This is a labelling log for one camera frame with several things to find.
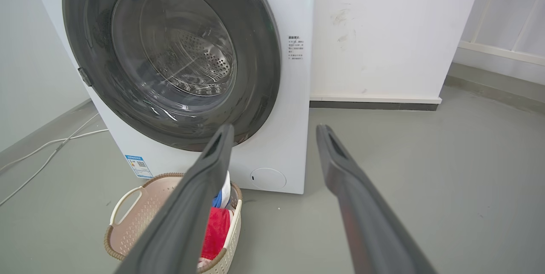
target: brown woven rim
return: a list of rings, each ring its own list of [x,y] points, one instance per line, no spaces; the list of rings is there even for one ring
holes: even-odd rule
[[[182,178],[182,177],[184,177],[184,174],[183,173],[164,173],[164,174],[161,174],[161,175],[157,175],[156,177],[146,181],[146,183],[144,183],[142,185],[142,187],[146,188],[150,183],[153,183],[154,181],[156,181],[158,179],[161,179],[161,178],[165,178],[165,177],[179,177],[179,178]],[[242,191],[240,191],[240,188],[238,187],[238,185],[236,183],[233,183],[233,182],[231,182],[231,188],[234,189],[237,192],[237,195],[238,195],[239,198],[237,200],[231,198],[230,203],[231,203],[231,206],[233,208],[237,208],[238,201],[242,200]],[[112,256],[113,258],[115,258],[117,260],[123,261],[123,259],[125,259],[125,255],[120,254],[117,251],[114,251],[112,246],[109,244],[110,240],[111,240],[111,236],[112,236],[112,231],[113,231],[113,226],[108,225],[108,228],[106,229],[106,233],[104,235],[104,248],[106,249],[107,253],[110,256]],[[224,257],[225,253],[226,253],[226,249],[223,248],[220,251],[220,253],[216,256],[216,258],[214,258],[214,260],[212,260],[211,262],[206,264],[206,266],[204,266],[202,268],[199,268],[197,273],[199,273],[199,274],[204,273],[204,272],[210,270],[211,268],[213,268],[214,266],[216,266],[216,264],[218,264],[220,262],[220,260]]]

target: white cable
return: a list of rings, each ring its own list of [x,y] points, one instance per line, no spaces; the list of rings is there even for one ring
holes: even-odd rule
[[[23,187],[25,187],[27,185],[27,183],[29,183],[34,177],[36,177],[36,175],[41,172],[43,170],[43,168],[45,168],[45,166],[49,163],[49,161],[51,161],[51,158],[53,158],[53,156],[55,156],[55,154],[68,142],[70,141],[70,139],[74,138],[74,136],[76,135],[76,133],[78,133],[84,126],[87,125],[87,123],[89,123],[92,119],[94,119],[97,115],[99,115],[98,113],[96,115],[93,115],[93,117],[91,117],[87,122],[85,122],[82,126],[80,126],[80,128],[78,128],[76,131],[74,131],[74,133],[72,133],[68,138],[64,139],[64,142],[62,142],[60,144],[60,146],[53,151],[53,153],[51,154],[51,156],[49,156],[49,158],[47,158],[47,160],[45,161],[45,163],[43,164],[43,166],[41,166],[41,168],[36,172],[34,173],[34,175],[32,175],[27,181],[25,181],[21,187],[17,188],[12,194],[10,194],[8,197],[6,197],[1,203],[0,203],[0,206],[4,205],[5,202],[7,202],[11,197],[13,197],[17,192],[19,192],[19,190],[23,189]]]
[[[88,133],[80,134],[79,136],[72,137],[72,138],[70,138],[70,140],[72,140],[72,139],[77,139],[77,138],[81,138],[81,137],[85,137],[85,136],[90,136],[90,135],[92,135],[92,134],[99,133],[99,132],[107,132],[107,131],[108,131],[108,130],[99,130],[99,131],[94,131],[94,132],[88,132]],[[42,150],[42,149],[43,149],[44,147],[46,147],[46,146],[49,146],[49,145],[51,145],[51,144],[53,144],[53,143],[56,143],[56,142],[65,141],[65,140],[67,140],[67,139],[68,139],[68,138],[63,138],[63,139],[57,139],[57,140],[49,141],[49,142],[47,142],[46,144],[43,144],[43,146],[40,146],[40,147],[39,147],[37,150],[35,150],[34,152],[31,152],[30,154],[28,154],[27,156],[22,157],[22,158],[19,158],[19,159],[17,159],[16,161],[12,161],[12,162],[6,164],[6,165],[3,166],[2,168],[0,168],[0,171],[2,171],[3,169],[5,169],[5,168],[11,166],[12,164],[16,164],[17,162],[20,162],[20,161],[22,161],[22,160],[25,160],[26,158],[29,158],[30,156],[32,156],[33,154],[39,152],[40,150]]]

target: white wall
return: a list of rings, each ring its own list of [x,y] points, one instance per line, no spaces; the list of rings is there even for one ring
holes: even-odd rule
[[[316,0],[312,100],[438,103],[474,0]]]
[[[545,0],[490,0],[479,28],[487,1],[475,0],[462,41],[476,35],[475,43],[545,57]],[[454,62],[545,85],[544,66],[468,49],[458,49]]]
[[[0,0],[0,151],[89,98],[41,0]]]

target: white railing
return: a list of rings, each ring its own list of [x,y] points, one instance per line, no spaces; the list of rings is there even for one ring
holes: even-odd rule
[[[479,17],[477,28],[475,28],[475,31],[473,32],[473,36],[471,37],[471,40],[469,42],[460,41],[458,47],[462,49],[469,49],[471,51],[479,51],[485,54],[496,55],[496,56],[505,57],[509,59],[524,61],[526,63],[534,63],[537,65],[545,66],[545,56],[529,54],[529,53],[525,53],[523,51],[517,50],[518,45],[520,43],[520,39],[525,35],[526,28],[528,27],[529,22],[531,22],[534,16],[536,15],[536,8],[539,6],[539,3],[541,1],[542,0],[534,0],[534,4],[532,5],[532,8],[526,18],[526,21],[522,25],[522,28],[520,28],[520,32],[518,34],[518,37],[516,38],[516,41],[513,47],[511,49],[503,49],[501,47],[477,43],[477,36],[479,35],[479,32],[481,31],[481,27],[483,25],[483,22],[485,21],[486,14],[488,13],[488,8],[492,2],[492,0],[486,0],[485,8],[481,12],[481,16]]]

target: cable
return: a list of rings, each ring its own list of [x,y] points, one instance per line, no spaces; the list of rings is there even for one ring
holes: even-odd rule
[[[107,131],[109,131],[109,130],[99,130],[99,131],[94,131],[94,132],[88,132],[88,133],[80,134],[79,136],[72,137],[72,138],[70,138],[70,140],[72,140],[72,139],[77,139],[77,138],[81,138],[81,137],[90,136],[90,135],[92,135],[92,134],[99,133],[99,132],[107,132]],[[44,147],[46,147],[46,146],[49,146],[49,145],[51,145],[51,144],[53,144],[53,143],[56,143],[56,142],[65,141],[66,139],[68,139],[68,138],[63,138],[63,139],[57,139],[57,140],[49,141],[49,142],[47,142],[46,144],[43,144],[43,146],[40,146],[40,147],[39,147],[37,150],[35,150],[34,152],[31,152],[30,154],[28,154],[27,156],[22,157],[22,158],[19,158],[19,159],[17,159],[16,161],[12,161],[12,162],[6,164],[6,165],[3,166],[2,168],[0,168],[0,171],[2,171],[3,169],[5,169],[5,168],[11,166],[12,164],[16,164],[17,162],[20,162],[20,161],[22,161],[22,160],[25,160],[26,158],[29,158],[30,156],[32,156],[33,154],[39,152],[40,150],[42,150],[42,149],[43,149]]]
[[[53,153],[51,154],[51,156],[49,156],[49,158],[47,158],[47,160],[45,161],[45,163],[43,164],[43,166],[41,166],[41,168],[36,172],[34,173],[34,175],[32,175],[27,181],[25,181],[21,187],[17,188],[12,194],[10,194],[8,197],[6,197],[2,202],[0,202],[0,206],[4,205],[5,202],[7,202],[11,197],[13,197],[17,192],[19,192],[19,190],[23,189],[23,187],[25,187],[27,185],[27,183],[29,183],[34,177],[36,177],[36,175],[41,172],[43,170],[43,168],[45,168],[45,166],[49,163],[49,161],[51,161],[51,158],[53,158],[53,156],[55,156],[55,154],[57,154],[57,152],[68,142],[70,141],[72,138],[74,138],[74,136],[76,135],[76,133],[78,133],[84,126],[86,126],[92,119],[94,119],[97,115],[99,115],[98,113],[96,115],[93,115],[93,117],[91,117],[87,122],[85,122],[82,126],[80,126],[80,128],[78,128],[76,131],[74,131],[74,133],[72,133],[68,138],[64,139],[64,141],[60,144],[60,146],[53,151]]]

